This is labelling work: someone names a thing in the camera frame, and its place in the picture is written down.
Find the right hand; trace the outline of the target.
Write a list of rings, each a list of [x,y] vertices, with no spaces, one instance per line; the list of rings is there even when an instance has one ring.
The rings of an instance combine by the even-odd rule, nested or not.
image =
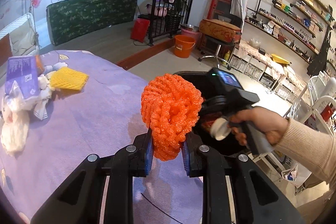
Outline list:
[[[259,131],[265,133],[270,145],[278,144],[289,126],[287,119],[259,106],[237,112],[230,118],[230,122],[252,122]]]

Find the beige sweater right forearm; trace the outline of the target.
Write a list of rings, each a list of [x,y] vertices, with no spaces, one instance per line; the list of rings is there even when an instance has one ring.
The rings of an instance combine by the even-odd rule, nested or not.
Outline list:
[[[314,131],[290,118],[288,128],[275,148],[335,190],[335,137]]]

